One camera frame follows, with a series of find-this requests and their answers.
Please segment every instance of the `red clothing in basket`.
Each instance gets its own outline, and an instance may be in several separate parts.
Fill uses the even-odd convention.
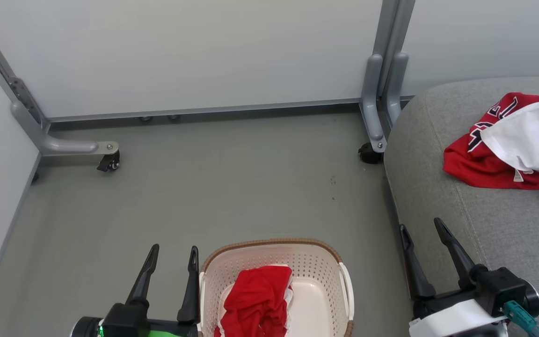
[[[284,337],[292,299],[292,270],[265,266],[241,271],[224,302],[215,337]]]

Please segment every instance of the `red and white jersey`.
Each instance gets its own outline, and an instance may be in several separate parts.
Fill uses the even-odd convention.
[[[444,150],[444,171],[468,185],[539,189],[539,96],[506,94]]]

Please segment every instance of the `white plastic basket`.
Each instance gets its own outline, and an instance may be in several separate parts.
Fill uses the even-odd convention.
[[[268,264],[287,264],[293,271],[287,337],[350,337],[355,297],[349,272],[332,247],[310,239],[250,241],[211,254],[199,274],[199,337],[213,337],[238,273]]]

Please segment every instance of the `gray sofa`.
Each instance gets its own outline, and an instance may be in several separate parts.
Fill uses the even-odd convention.
[[[436,216],[475,262],[505,266],[539,292],[539,190],[474,188],[442,171],[444,149],[513,91],[539,94],[539,77],[434,87],[407,104],[390,134],[384,163],[399,220],[438,293],[458,289],[458,277],[434,228]],[[513,324],[510,334],[523,335]]]

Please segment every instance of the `white basket handle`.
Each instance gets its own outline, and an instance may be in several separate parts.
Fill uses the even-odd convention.
[[[347,299],[344,307],[346,314],[349,316],[349,321],[355,316],[355,295],[353,294],[353,282],[350,280],[349,270],[346,269],[344,263],[340,262],[340,282],[342,283],[342,293]]]

